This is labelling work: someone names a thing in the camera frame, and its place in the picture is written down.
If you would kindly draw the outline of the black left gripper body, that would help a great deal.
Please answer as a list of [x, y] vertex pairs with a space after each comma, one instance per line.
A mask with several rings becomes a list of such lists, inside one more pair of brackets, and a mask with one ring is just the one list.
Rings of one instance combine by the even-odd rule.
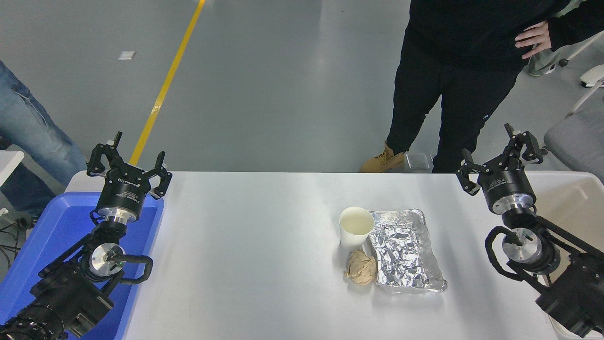
[[139, 218], [147, 192], [151, 189], [145, 171], [131, 165], [125, 170], [110, 169], [104, 179], [96, 206], [96, 213], [103, 218]]

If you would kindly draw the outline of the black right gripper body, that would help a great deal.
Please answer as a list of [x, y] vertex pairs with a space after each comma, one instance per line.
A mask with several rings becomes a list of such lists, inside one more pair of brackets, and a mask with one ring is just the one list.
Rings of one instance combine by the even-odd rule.
[[489, 207], [532, 207], [537, 197], [528, 181], [524, 164], [519, 159], [507, 162], [493, 159], [486, 163], [488, 173], [478, 176]]

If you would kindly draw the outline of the person's hand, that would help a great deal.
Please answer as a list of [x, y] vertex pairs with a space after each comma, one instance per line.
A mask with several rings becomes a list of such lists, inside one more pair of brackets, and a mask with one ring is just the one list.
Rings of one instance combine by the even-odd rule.
[[515, 37], [515, 47], [531, 48], [529, 51], [522, 54], [522, 60], [528, 60], [539, 52], [551, 49], [552, 41], [548, 22], [542, 21], [526, 28], [523, 32]]

